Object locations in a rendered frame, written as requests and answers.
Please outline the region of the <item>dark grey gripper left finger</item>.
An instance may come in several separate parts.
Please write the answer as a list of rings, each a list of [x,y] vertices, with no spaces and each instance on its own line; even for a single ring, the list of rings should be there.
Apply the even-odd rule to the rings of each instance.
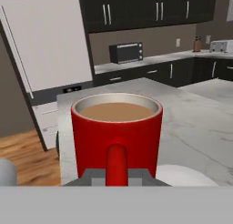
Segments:
[[[81,178],[66,183],[67,186],[103,187],[106,184],[106,171],[104,169],[86,169]]]

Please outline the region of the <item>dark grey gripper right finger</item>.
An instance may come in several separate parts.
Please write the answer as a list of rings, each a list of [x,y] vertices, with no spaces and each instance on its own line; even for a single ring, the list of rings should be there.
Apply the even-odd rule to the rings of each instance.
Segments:
[[[148,187],[166,186],[167,183],[159,179],[153,178],[146,168],[130,168],[128,170],[128,185],[135,187]]]

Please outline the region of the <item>red cup of tea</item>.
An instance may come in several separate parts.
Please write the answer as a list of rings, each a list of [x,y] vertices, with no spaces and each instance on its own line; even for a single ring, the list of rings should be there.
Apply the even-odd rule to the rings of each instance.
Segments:
[[[148,109],[148,117],[128,121],[104,121],[86,117],[89,107],[131,104]],[[130,169],[145,169],[156,175],[163,107],[153,98],[130,93],[88,96],[71,106],[71,118],[79,177],[86,170],[106,171],[108,186],[126,186]]]

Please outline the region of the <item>white saucer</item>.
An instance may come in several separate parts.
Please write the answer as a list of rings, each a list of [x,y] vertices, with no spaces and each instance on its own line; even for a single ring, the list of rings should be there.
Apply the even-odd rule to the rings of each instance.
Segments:
[[[217,187],[218,184],[195,171],[178,165],[157,166],[156,179],[159,179],[173,187]]]

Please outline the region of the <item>grey rounded object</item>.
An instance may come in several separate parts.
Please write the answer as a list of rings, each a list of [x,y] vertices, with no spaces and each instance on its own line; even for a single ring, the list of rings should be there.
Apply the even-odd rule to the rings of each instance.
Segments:
[[[16,186],[16,166],[6,158],[0,158],[0,186]]]

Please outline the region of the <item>dark base cupboards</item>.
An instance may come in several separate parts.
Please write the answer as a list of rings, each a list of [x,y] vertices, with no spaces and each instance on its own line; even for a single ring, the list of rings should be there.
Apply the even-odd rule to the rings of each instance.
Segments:
[[[95,75],[94,86],[98,87],[142,77],[171,87],[183,87],[213,78],[233,81],[233,58],[194,57],[104,72]]]

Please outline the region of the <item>black toaster oven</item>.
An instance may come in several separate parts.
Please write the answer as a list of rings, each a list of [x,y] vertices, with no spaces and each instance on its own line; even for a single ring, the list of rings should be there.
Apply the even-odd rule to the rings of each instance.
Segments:
[[[125,64],[143,59],[143,44],[141,42],[112,45],[108,49],[111,63]]]

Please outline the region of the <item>white fridge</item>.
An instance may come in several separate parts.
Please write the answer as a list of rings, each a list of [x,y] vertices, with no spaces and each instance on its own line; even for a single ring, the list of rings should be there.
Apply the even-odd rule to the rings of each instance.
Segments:
[[[80,0],[0,0],[0,33],[43,150],[54,148],[56,97],[93,85]]]

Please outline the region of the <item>brown knife block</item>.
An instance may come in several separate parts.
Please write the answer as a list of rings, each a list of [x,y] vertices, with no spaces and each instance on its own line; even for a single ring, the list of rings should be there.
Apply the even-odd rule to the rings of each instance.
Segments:
[[[195,38],[193,51],[194,52],[200,52],[201,51],[201,37],[200,36],[196,36],[196,38]]]

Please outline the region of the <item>white toaster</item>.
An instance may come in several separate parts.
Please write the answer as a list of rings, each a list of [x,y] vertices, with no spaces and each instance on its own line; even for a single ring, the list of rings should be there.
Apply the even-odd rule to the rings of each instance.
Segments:
[[[209,52],[233,53],[233,39],[212,41]]]

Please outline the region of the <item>window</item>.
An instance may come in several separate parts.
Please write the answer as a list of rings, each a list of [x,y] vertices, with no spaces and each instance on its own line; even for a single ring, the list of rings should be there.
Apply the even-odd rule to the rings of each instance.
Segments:
[[[227,22],[233,22],[233,0],[228,2]]]

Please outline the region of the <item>dark wall cupboards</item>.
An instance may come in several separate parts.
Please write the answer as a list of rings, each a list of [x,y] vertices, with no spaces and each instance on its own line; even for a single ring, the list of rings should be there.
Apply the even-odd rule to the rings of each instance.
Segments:
[[[83,0],[88,31],[100,33],[211,21],[216,0]]]

